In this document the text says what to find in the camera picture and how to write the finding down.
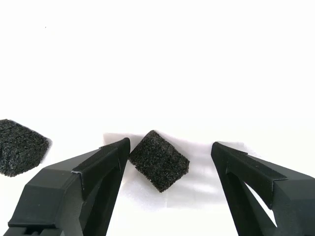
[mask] foam block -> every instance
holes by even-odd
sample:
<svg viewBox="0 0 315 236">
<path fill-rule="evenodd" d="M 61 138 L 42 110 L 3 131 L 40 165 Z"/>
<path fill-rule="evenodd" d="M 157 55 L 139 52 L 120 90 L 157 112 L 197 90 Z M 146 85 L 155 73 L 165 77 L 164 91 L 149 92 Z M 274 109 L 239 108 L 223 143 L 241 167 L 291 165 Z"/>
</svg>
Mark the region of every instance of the foam block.
<svg viewBox="0 0 315 236">
<path fill-rule="evenodd" d="M 0 120 L 0 173 L 9 177 L 38 166 L 49 141 L 12 120 Z"/>
<path fill-rule="evenodd" d="M 189 160 L 154 130 L 136 146 L 129 160 L 159 192 L 168 189 L 189 171 Z"/>
</svg>

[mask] porous foam texture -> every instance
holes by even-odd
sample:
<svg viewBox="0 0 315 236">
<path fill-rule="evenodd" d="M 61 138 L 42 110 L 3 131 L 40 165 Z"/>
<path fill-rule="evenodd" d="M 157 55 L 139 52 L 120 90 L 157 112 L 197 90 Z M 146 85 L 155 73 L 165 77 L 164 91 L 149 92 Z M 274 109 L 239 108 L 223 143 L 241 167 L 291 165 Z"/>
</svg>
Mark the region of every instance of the porous foam texture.
<svg viewBox="0 0 315 236">
<path fill-rule="evenodd" d="M 14 177 L 38 166 L 49 148 L 44 136 L 12 120 L 0 120 L 0 173 Z"/>
<path fill-rule="evenodd" d="M 163 192 L 189 171 L 189 160 L 156 131 L 150 131 L 129 156 L 130 162 Z"/>
</svg>

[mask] gray foam piece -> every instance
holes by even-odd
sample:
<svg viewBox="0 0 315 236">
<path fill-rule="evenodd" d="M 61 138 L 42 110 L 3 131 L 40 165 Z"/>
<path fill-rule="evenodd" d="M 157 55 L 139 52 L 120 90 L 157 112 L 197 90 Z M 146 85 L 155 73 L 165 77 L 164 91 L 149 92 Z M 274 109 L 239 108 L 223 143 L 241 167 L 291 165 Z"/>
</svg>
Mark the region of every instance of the gray foam piece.
<svg viewBox="0 0 315 236">
<path fill-rule="evenodd" d="M 44 136 L 12 120 L 0 120 L 0 173 L 14 177 L 38 166 L 49 148 Z"/>
<path fill-rule="evenodd" d="M 189 160 L 154 130 L 129 156 L 130 162 L 163 192 L 189 171 Z"/>
</svg>

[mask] white backdrop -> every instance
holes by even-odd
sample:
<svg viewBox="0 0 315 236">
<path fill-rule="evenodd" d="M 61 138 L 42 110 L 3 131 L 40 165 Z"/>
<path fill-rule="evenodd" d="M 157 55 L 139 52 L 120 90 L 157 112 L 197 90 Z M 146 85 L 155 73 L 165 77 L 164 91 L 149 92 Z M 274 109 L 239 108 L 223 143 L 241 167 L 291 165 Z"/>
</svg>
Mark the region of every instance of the white backdrop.
<svg viewBox="0 0 315 236">
<path fill-rule="evenodd" d="M 159 131 L 190 173 L 158 193 L 130 164 L 108 235 L 237 235 L 210 157 L 238 142 L 315 177 L 313 1 L 0 1 L 0 119 L 53 141 L 0 176 L 0 235 L 44 166 Z"/>
</svg>

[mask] black sponge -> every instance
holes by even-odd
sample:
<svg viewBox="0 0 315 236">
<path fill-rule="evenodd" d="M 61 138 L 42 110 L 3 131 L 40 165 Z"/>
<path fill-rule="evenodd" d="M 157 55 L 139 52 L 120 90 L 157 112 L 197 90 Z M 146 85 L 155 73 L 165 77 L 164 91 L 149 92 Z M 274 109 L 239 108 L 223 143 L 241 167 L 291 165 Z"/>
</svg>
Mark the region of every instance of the black sponge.
<svg viewBox="0 0 315 236">
<path fill-rule="evenodd" d="M 0 120 L 0 173 L 14 177 L 38 166 L 49 141 L 12 120 Z"/>
<path fill-rule="evenodd" d="M 189 170 L 187 158 L 154 130 L 136 146 L 129 160 L 159 192 L 168 189 Z"/>
</svg>

